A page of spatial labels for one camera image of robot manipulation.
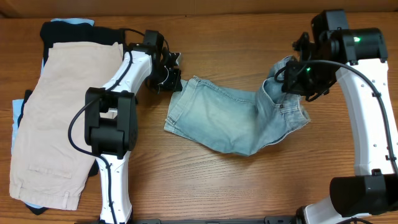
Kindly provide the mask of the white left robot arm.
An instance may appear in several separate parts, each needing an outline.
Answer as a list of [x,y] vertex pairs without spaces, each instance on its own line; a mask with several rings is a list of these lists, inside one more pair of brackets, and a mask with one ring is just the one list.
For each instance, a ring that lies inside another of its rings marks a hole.
[[169,50],[157,31],[129,44],[123,62],[109,82],[85,95],[85,142],[99,166],[102,209],[98,223],[130,223],[132,204],[128,164],[137,141],[136,95],[141,85],[159,93],[181,91],[180,53]]

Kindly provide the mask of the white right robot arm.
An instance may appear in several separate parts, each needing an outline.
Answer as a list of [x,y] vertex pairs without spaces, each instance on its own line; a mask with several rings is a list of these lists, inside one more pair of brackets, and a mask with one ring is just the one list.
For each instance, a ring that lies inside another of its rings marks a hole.
[[355,223],[397,210],[397,127],[387,84],[388,53],[377,28],[350,29],[342,9],[325,10],[293,44],[300,60],[275,75],[282,91],[307,101],[338,83],[354,139],[354,175],[335,177],[329,195],[297,210],[293,223]]

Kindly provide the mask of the light blue denim shorts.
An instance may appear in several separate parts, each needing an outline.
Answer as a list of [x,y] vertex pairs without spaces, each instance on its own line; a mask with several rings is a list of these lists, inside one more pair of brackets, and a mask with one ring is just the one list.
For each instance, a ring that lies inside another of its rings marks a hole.
[[310,117],[300,95],[282,92],[275,74],[289,55],[275,63],[258,91],[217,86],[193,77],[173,93],[164,129],[222,153],[251,156],[304,127]]

